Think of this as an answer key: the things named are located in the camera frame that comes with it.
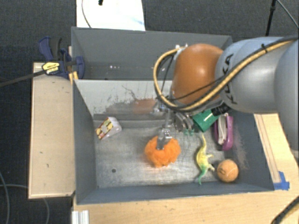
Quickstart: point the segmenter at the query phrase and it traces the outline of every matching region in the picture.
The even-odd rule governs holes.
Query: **small toy figure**
[[[202,134],[203,145],[196,155],[196,162],[201,170],[201,173],[198,177],[198,183],[201,185],[201,178],[206,175],[207,171],[210,169],[215,171],[214,167],[209,163],[208,158],[213,157],[212,154],[206,154],[206,139]]]

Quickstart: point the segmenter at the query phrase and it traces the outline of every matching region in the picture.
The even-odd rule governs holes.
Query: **dark gray carpet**
[[[272,0],[142,0],[147,30],[231,35],[234,41],[264,36]],[[298,22],[298,0],[281,0]],[[75,0],[0,0],[0,77],[8,79],[32,71],[43,59],[37,41],[60,36],[71,44],[76,25]],[[277,4],[271,36],[298,34]],[[6,183],[27,185],[30,136],[30,81],[0,88],[0,171]],[[44,223],[43,202],[26,201],[24,190],[9,189],[10,223]],[[49,199],[50,223],[70,222],[71,199]],[[0,223],[6,219],[0,190]]]

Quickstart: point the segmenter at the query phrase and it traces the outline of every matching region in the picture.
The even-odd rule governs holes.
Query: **orange fuzzy ball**
[[[223,182],[233,182],[239,174],[236,163],[230,159],[222,161],[217,167],[217,175]]]
[[[157,140],[158,136],[152,138],[144,149],[144,153],[148,160],[152,161],[156,168],[168,166],[171,162],[175,162],[181,153],[178,141],[172,138],[166,145],[164,145],[163,150],[157,150]]]

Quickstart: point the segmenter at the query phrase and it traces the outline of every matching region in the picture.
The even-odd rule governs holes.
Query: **yellow cable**
[[[182,111],[189,111],[193,108],[196,108],[199,105],[202,105],[203,103],[207,102],[209,99],[211,99],[217,92],[219,92],[224,86],[226,86],[232,79],[234,76],[237,75],[237,73],[242,70],[246,65],[250,64],[251,62],[253,62],[254,60],[258,59],[259,57],[265,55],[267,52],[273,51],[279,47],[282,47],[288,43],[290,43],[292,41],[286,41],[286,42],[281,42],[275,45],[272,45],[266,49],[263,49],[259,52],[257,52],[256,54],[253,54],[252,56],[248,57],[245,61],[243,61],[242,63],[240,63],[231,73],[229,73],[229,75],[227,77],[225,77],[225,79],[223,81],[221,81],[212,91],[210,91],[207,95],[205,95],[201,100],[197,101],[196,103],[189,105],[185,108],[182,108]],[[171,55],[175,52],[177,52],[179,49],[181,48],[177,48],[177,49],[173,49],[170,50],[166,53],[164,53],[162,56],[159,57],[159,59],[157,60],[157,62],[155,63],[154,66],[154,85],[155,88],[160,96],[160,98],[169,106],[171,107],[177,107],[178,105],[175,103],[170,102],[169,100],[167,100],[167,98],[162,94],[158,82],[157,82],[157,68],[160,64],[160,62],[168,55]]]

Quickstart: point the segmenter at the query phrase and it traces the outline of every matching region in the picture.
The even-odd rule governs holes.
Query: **bin floor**
[[[100,122],[94,122],[95,128]],[[96,172],[98,188],[163,185],[197,182],[200,169],[195,156],[202,145],[201,133],[184,135],[171,129],[171,135],[178,140],[181,154],[175,163],[167,167],[156,168],[147,160],[144,148],[147,142],[158,135],[156,128],[127,128],[105,140],[95,135]],[[205,132],[207,154],[213,154],[210,163],[224,159],[224,153],[218,151],[210,131]],[[208,171],[202,182],[216,181],[216,173]]]

